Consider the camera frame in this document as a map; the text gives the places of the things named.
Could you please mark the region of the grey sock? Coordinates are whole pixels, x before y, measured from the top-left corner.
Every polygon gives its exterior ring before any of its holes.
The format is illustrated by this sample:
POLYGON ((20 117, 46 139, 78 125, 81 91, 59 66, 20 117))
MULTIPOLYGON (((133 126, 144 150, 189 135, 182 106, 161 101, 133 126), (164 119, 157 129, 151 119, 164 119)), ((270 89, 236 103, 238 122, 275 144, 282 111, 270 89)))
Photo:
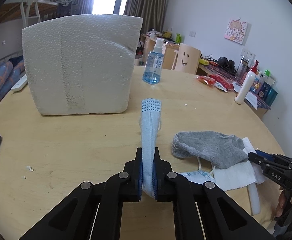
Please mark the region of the grey sock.
POLYGON ((179 132, 173 137, 171 151, 176 158, 198 157, 220 169, 248 161, 241 138, 215 131, 179 132))

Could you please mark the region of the white remote control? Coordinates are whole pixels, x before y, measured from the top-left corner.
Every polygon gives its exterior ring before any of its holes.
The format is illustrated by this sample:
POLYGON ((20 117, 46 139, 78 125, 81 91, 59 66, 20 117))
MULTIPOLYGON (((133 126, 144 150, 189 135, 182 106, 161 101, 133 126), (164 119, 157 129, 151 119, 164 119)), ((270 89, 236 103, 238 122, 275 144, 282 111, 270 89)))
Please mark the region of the white remote control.
POLYGON ((11 87, 11 91, 13 92, 19 92, 21 91, 25 85, 28 84, 28 78, 27 75, 23 75, 12 87, 11 87))

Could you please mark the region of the blue face mask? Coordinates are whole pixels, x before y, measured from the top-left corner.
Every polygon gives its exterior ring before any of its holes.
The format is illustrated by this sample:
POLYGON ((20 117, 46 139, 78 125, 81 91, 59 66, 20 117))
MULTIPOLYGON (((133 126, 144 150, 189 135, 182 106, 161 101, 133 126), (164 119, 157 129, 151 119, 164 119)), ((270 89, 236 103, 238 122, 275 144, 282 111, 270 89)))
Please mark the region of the blue face mask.
POLYGON ((197 171, 192 171, 192 172, 183 172, 181 173, 181 175, 186 177, 188 181, 201 184, 201 185, 206 183, 207 181, 211 181, 215 183, 215 179, 213 178, 213 176, 210 173, 202 171, 202 170, 197 170, 197 171))
POLYGON ((161 126, 161 101, 144 99, 141 102, 141 146, 143 168, 143 191, 155 198, 154 156, 157 133, 161 126))

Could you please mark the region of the red snack packet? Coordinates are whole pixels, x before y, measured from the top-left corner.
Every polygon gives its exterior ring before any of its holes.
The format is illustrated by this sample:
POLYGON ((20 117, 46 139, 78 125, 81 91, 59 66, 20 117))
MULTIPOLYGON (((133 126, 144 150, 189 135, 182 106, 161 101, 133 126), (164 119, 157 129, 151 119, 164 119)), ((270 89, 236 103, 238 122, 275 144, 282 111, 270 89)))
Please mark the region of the red snack packet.
POLYGON ((232 83, 229 83, 229 81, 224 79, 222 76, 217 74, 211 74, 208 77, 212 78, 215 81, 214 86, 217 89, 220 89, 224 92, 234 91, 234 85, 232 83))

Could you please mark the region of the wooden smiley chair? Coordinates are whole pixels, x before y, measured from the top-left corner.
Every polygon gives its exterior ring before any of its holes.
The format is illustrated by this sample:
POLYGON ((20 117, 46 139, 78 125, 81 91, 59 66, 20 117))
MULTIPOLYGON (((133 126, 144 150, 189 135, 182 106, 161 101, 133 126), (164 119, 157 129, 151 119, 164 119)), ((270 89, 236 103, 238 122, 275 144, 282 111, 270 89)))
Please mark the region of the wooden smiley chair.
POLYGON ((179 45, 179 50, 175 53, 175 65, 172 70, 188 74, 196 74, 201 51, 192 46, 181 43, 179 45))

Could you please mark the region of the white lotion pump bottle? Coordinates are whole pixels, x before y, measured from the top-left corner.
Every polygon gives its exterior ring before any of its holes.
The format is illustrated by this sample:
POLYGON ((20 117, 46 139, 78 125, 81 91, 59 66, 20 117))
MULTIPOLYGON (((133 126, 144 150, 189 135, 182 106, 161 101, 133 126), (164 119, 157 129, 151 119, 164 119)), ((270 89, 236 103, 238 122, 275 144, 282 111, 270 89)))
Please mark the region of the white lotion pump bottle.
POLYGON ((235 97, 235 103, 238 105, 241 105, 244 102, 244 99, 246 95, 248 94, 257 73, 257 66, 259 64, 259 61, 255 61, 255 65, 251 68, 251 70, 247 73, 245 80, 242 83, 241 88, 239 89, 239 92, 237 93, 235 97))

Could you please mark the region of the blue spray bottle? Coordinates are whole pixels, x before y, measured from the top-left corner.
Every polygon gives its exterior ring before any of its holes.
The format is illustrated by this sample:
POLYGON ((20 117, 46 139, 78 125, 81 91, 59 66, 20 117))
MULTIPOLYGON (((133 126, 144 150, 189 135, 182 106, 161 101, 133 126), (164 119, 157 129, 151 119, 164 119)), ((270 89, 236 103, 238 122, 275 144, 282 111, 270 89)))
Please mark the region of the blue spray bottle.
POLYGON ((160 82, 164 58, 162 54, 163 42, 163 38, 157 38, 153 51, 148 54, 142 80, 150 85, 160 82))

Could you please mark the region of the orange snack packet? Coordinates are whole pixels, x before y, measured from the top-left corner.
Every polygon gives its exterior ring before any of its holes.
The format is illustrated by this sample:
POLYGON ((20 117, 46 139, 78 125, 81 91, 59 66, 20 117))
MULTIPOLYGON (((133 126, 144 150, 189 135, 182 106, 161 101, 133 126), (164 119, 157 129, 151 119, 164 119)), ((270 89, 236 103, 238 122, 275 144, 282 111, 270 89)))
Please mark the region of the orange snack packet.
POLYGON ((196 79, 199 82, 201 82, 201 83, 203 83, 203 84, 205 84, 207 86, 210 86, 210 87, 211 86, 214 86, 214 84, 215 84, 215 79, 214 78, 211 78, 209 76, 203 76, 203 75, 201 75, 201 76, 197 76, 196 79))

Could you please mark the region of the cartoon wall picture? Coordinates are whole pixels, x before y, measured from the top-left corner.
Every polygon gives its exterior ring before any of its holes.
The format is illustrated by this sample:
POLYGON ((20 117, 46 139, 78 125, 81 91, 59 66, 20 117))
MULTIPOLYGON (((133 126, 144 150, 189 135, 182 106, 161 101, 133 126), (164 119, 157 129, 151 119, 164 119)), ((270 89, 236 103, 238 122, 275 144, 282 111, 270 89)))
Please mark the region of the cartoon wall picture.
POLYGON ((243 44, 247 28, 247 21, 241 21, 240 18, 237 20, 229 20, 226 31, 224 33, 224 38, 238 44, 243 44))

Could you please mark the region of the right brown curtain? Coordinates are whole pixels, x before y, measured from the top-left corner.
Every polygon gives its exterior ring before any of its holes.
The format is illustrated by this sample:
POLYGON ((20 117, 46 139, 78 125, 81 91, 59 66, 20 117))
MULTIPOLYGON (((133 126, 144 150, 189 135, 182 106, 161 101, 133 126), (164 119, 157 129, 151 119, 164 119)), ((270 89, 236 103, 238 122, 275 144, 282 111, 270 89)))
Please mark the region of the right brown curtain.
POLYGON ((141 34, 162 31, 167 0, 127 0, 124 15, 143 18, 141 34))

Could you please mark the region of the white styrofoam box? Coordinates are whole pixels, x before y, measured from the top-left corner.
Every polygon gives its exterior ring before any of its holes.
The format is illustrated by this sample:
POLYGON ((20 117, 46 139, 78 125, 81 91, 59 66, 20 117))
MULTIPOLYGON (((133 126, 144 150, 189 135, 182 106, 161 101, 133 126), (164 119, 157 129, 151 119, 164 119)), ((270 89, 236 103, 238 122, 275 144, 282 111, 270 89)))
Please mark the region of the white styrofoam box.
POLYGON ((124 112, 142 23, 135 16, 86 14, 24 28, 25 71, 38 112, 124 112))

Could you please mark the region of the white tissue paper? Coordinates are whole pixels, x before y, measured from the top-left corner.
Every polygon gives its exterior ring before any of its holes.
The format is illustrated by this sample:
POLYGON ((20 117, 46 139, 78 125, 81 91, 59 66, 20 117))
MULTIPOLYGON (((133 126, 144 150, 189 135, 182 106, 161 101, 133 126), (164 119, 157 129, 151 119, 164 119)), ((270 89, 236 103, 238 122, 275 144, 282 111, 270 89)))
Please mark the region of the white tissue paper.
POLYGON ((248 138, 217 133, 214 143, 215 157, 209 174, 223 191, 266 181, 261 168, 248 160, 248 153, 256 152, 248 138))

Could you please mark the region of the metal bunk bed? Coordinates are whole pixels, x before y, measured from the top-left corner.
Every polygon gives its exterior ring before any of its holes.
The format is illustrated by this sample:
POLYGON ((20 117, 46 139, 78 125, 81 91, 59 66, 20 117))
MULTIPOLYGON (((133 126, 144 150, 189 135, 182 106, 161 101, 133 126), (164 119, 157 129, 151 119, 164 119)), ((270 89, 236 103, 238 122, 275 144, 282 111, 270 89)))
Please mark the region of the metal bunk bed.
POLYGON ((75 0, 5 0, 0 6, 0 64, 22 55, 22 30, 69 15, 75 0))

